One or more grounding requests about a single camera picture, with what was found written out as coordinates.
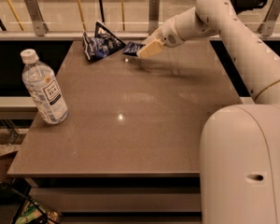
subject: clear plastic bottle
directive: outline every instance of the clear plastic bottle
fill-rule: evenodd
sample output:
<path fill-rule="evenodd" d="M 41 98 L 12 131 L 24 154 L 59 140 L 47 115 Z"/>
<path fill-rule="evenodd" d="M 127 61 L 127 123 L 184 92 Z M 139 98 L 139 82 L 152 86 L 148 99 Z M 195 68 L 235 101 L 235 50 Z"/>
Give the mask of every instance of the clear plastic bottle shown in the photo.
<path fill-rule="evenodd" d="M 33 49 L 22 51 L 21 58 L 25 64 L 22 81 L 35 101 L 41 117 L 49 124 L 64 121 L 68 109 L 53 70 L 38 60 Z"/>

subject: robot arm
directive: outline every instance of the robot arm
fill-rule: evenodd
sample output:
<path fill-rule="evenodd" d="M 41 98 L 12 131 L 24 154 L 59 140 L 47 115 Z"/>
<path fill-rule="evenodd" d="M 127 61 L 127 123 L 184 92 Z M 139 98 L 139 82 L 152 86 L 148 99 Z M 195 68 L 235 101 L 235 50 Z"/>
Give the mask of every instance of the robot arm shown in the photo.
<path fill-rule="evenodd" d="M 197 0 L 152 34 L 138 56 L 213 34 L 262 105 L 225 107 L 203 128 L 203 224 L 280 224 L 280 57 L 240 22 L 230 0 Z"/>

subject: white bottle cap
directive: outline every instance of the white bottle cap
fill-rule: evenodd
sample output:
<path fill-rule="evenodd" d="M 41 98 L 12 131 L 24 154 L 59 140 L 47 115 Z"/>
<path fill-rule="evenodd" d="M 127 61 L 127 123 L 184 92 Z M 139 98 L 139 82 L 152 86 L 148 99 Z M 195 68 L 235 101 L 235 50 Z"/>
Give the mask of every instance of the white bottle cap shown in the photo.
<path fill-rule="evenodd" d="M 33 49 L 25 49 L 24 51 L 22 51 L 21 59 L 25 64 L 36 63 L 39 60 L 35 50 Z"/>

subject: yellow stick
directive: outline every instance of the yellow stick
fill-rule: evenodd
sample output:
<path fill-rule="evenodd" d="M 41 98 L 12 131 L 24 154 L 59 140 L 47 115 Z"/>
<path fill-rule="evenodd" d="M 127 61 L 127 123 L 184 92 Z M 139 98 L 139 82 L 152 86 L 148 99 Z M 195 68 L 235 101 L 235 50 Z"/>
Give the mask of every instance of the yellow stick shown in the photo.
<path fill-rule="evenodd" d="M 85 22 L 84 22 L 81 0 L 77 0 L 77 5 L 78 5 L 78 10 L 80 12 L 81 21 L 82 21 L 82 24 L 83 24 L 83 29 L 84 29 L 84 31 L 86 31 L 86 25 L 85 25 Z"/>
<path fill-rule="evenodd" d="M 7 0 L 7 3 L 9 4 L 9 7 L 10 7 L 10 9 L 11 9 L 13 15 L 15 16 L 15 18 L 16 18 L 16 20 L 17 20 L 17 22 L 18 22 L 18 24 L 19 24 L 19 26 L 20 26 L 20 28 L 21 28 L 21 30 L 24 31 L 24 28 L 23 28 L 23 26 L 22 26 L 22 24 L 21 24 L 21 22 L 20 22 L 19 15 L 18 15 L 16 9 L 14 8 L 14 6 L 13 6 L 11 0 Z"/>
<path fill-rule="evenodd" d="M 122 29 L 123 29 L 123 31 L 125 31 L 124 4 L 123 4 L 123 0 L 121 0 L 121 14 L 122 14 Z"/>

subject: desk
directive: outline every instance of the desk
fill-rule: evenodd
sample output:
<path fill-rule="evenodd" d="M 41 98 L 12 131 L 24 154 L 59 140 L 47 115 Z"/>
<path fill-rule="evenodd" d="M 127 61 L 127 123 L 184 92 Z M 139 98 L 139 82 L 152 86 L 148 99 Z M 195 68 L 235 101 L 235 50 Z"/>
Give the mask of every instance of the desk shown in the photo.
<path fill-rule="evenodd" d="M 87 211 L 200 211 L 199 191 L 174 189 L 176 196 L 169 191 L 170 197 L 160 197 L 152 185 L 145 197 L 154 204 L 155 198 L 161 198 L 156 205 L 144 198 L 140 204 L 139 196 L 134 195 L 144 193 L 139 180 L 147 184 L 158 178 L 165 182 L 198 178 L 205 122 L 221 107 L 239 104 L 240 99 L 207 40 L 186 42 L 146 60 L 129 57 L 125 62 L 125 58 L 119 51 L 90 63 L 81 42 L 75 41 L 57 76 L 68 118 L 49 126 L 37 115 L 8 174 L 34 181 L 36 199 L 45 202 L 49 193 L 47 204 L 60 212 L 85 211 L 87 195 L 95 200 Z M 110 193 L 122 194 L 121 187 L 108 189 L 104 193 L 108 199 L 98 207 L 99 198 L 93 193 L 100 187 L 83 186 L 84 198 L 76 189 L 78 198 L 73 199 L 68 185 L 60 185 L 57 191 L 38 183 L 46 178 L 82 183 L 90 183 L 92 178 L 108 178 L 108 183 L 115 180 L 112 178 L 125 178 L 121 180 L 136 180 L 137 185 L 132 192 L 129 189 L 133 196 L 118 196 L 118 200 L 129 199 L 121 207 L 113 206 L 109 199 Z M 66 193 L 70 193 L 68 204 L 64 204 Z M 189 203 L 190 198 L 195 199 L 194 204 Z M 80 207 L 70 206 L 82 199 Z"/>

